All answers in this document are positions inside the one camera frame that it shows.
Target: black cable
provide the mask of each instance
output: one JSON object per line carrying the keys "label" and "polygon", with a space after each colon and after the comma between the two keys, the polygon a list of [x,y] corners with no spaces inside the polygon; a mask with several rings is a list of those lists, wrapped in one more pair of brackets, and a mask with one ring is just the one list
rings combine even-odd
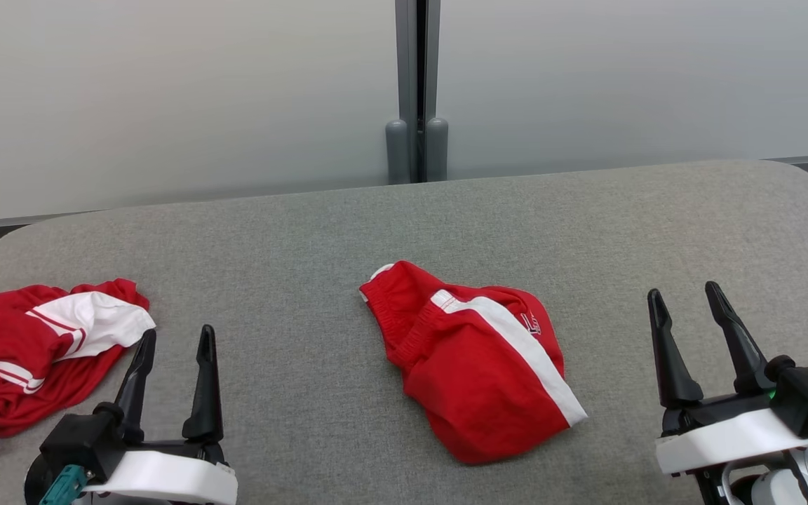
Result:
{"label": "black cable", "polygon": [[794,473],[794,476],[797,480],[797,485],[800,486],[800,491],[802,492],[802,496],[806,499],[806,505],[808,505],[808,483],[806,483],[806,478],[804,474],[800,471],[800,466],[797,464],[796,460],[793,456],[791,456],[791,451],[783,450],[781,454],[785,456],[785,463],[788,464],[788,468],[790,468],[791,473]]}

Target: red and white fabric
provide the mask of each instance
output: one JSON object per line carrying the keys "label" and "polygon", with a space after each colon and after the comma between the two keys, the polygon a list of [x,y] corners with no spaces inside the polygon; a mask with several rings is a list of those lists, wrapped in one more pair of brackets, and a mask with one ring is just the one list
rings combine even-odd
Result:
{"label": "red and white fabric", "polygon": [[512,457],[587,417],[533,295],[445,284],[409,262],[382,267],[360,290],[404,393],[458,460]]}
{"label": "red and white fabric", "polygon": [[118,278],[0,293],[0,438],[80,403],[145,330],[148,300]]}

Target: robotic arm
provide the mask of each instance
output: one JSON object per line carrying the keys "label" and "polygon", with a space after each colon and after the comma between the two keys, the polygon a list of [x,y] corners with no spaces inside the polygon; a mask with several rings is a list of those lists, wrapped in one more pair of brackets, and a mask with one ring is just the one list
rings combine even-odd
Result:
{"label": "robotic arm", "polygon": [[55,425],[27,472],[27,505],[235,505],[238,482],[219,443],[224,426],[214,328],[201,330],[192,415],[180,440],[147,442],[140,428],[154,343],[148,330],[114,403],[99,403],[92,415],[65,415]]}
{"label": "robotic arm", "polygon": [[[663,473],[694,476],[706,505],[808,505],[808,368],[766,362],[715,282],[706,284],[734,364],[734,394],[704,398],[690,377],[658,290],[647,295],[654,362],[664,406],[656,459]],[[734,470],[769,472],[732,482]]]}

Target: red garment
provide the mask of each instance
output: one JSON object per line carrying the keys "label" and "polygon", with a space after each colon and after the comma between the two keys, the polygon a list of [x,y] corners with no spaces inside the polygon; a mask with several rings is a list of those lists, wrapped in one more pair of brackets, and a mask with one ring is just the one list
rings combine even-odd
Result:
{"label": "red garment", "polygon": [[70,293],[47,285],[0,293],[0,437],[86,399],[124,347],[154,327],[147,308],[122,278]]}
{"label": "red garment", "polygon": [[409,262],[382,267],[360,290],[404,393],[462,462],[518,455],[587,417],[533,295],[445,284]]}

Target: gray fabric tablecloth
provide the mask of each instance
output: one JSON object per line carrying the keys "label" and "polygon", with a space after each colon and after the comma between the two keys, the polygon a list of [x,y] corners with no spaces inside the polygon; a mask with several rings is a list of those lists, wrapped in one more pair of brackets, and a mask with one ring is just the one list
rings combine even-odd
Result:
{"label": "gray fabric tablecloth", "polygon": [[[407,259],[512,285],[548,308],[590,415],[525,456],[455,461],[401,392],[359,285]],[[176,438],[202,323],[218,336],[225,453],[250,503],[699,503],[661,476],[645,294],[663,291],[687,367],[732,392],[703,292],[718,281],[767,357],[808,364],[808,175],[770,162],[597,172],[124,208],[0,240],[0,291],[137,281],[159,325],[143,425]],[[128,357],[70,412],[112,399]],[[53,416],[0,444],[0,503]]]}

